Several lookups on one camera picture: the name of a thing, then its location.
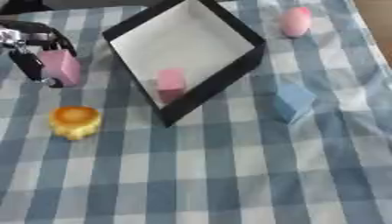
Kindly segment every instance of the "blue checkered cloth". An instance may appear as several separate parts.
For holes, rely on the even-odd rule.
[[[255,71],[166,129],[101,32],[140,7],[24,14],[76,45],[83,85],[28,81],[0,59],[0,223],[392,223],[391,73],[350,0],[224,3],[267,39]],[[288,39],[278,15],[304,5],[311,32]],[[278,122],[285,79],[317,96]],[[78,142],[47,127],[58,106],[104,114]]]

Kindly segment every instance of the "cube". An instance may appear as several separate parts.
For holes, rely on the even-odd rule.
[[[277,86],[274,107],[287,123],[294,123],[306,113],[315,100],[315,95],[294,83],[281,83]]]
[[[45,66],[42,71],[43,78],[59,79],[64,87],[73,87],[79,83],[81,65],[68,50],[39,52],[38,58]]]
[[[169,68],[159,71],[157,91],[162,102],[169,103],[184,94],[186,82],[181,68]]]

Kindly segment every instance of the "yellow bun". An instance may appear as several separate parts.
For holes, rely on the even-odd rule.
[[[83,106],[56,108],[49,115],[49,124],[55,135],[69,140],[79,140],[96,133],[101,122],[101,114],[96,109]]]

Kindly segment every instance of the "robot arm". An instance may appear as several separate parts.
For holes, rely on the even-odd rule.
[[[44,64],[27,46],[41,46],[44,51],[67,49],[76,56],[69,39],[46,24],[0,20],[0,50],[8,49],[12,61],[30,80],[45,83],[51,88],[62,88],[60,80],[42,77]]]

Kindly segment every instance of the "toy object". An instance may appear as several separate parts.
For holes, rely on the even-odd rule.
[[[56,108],[49,115],[54,134],[68,140],[80,140],[96,133],[101,123],[102,116],[96,109],[83,106]]]
[[[303,36],[311,27],[311,16],[311,12],[306,7],[297,7],[286,11],[280,19],[283,33],[291,38]]]
[[[157,91],[162,102],[169,103],[184,94],[186,82],[183,69],[169,68],[159,71]]]
[[[79,83],[81,65],[68,50],[43,51],[38,58],[44,63],[41,75],[43,79],[57,79],[64,87],[73,87]]]
[[[315,95],[294,83],[284,83],[277,87],[274,107],[287,123],[294,123],[306,113],[315,100]]]
[[[41,46],[45,52],[37,56],[27,46]],[[79,81],[80,66],[74,58],[73,45],[59,31],[45,24],[0,20],[0,49],[8,49],[10,59],[34,82],[63,88]]]

